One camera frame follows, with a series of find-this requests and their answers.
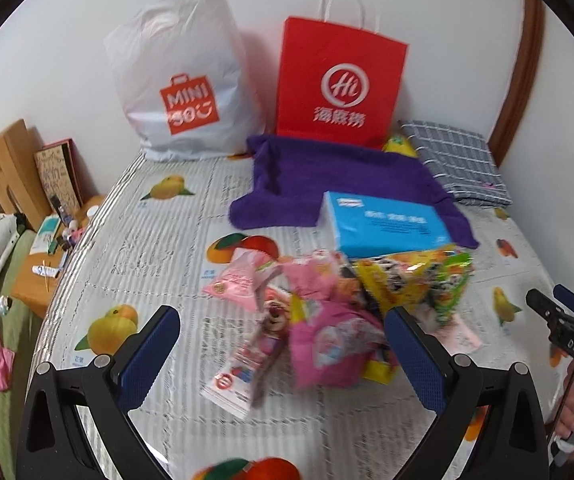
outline haidilao shopping bag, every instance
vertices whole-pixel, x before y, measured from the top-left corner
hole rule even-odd
[[[160,0],[104,44],[145,158],[243,153],[265,118],[227,0]]]
[[[381,149],[400,88],[407,45],[360,28],[320,19],[285,21],[278,79],[276,133]]]

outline purple towel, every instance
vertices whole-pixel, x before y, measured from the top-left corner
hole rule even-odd
[[[229,209],[239,229],[315,226],[323,193],[338,191],[434,206],[452,241],[478,247],[468,220],[416,158],[275,135],[249,137],[247,147],[254,189]]]

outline silver screw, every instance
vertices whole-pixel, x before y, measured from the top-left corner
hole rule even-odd
[[[525,363],[516,363],[514,364],[514,370],[516,370],[517,374],[527,375],[529,368]]]
[[[456,354],[454,356],[454,362],[463,368],[466,368],[472,364],[472,360],[465,354]]]
[[[94,359],[94,365],[96,365],[97,368],[104,368],[110,363],[111,360],[112,358],[110,358],[109,355],[102,354]]]
[[[51,365],[46,361],[44,363],[40,363],[38,366],[36,366],[36,373],[38,375],[46,374],[50,367]]]

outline wall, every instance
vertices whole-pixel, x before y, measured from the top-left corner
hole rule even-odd
[[[501,168],[511,213],[552,278],[574,291],[574,37],[548,10],[534,90]]]
[[[107,192],[138,140],[118,104],[102,39],[155,1],[26,0],[0,29],[0,130],[23,117],[46,142],[72,137],[93,185]],[[273,118],[283,20],[314,16],[318,0],[229,2]],[[522,0],[375,2],[381,31],[411,45],[397,116],[489,135],[516,56]]]

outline gray plaid cloth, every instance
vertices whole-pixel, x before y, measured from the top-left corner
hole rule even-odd
[[[400,123],[400,129],[418,158],[458,202],[502,207],[512,203],[482,136],[423,121]]]

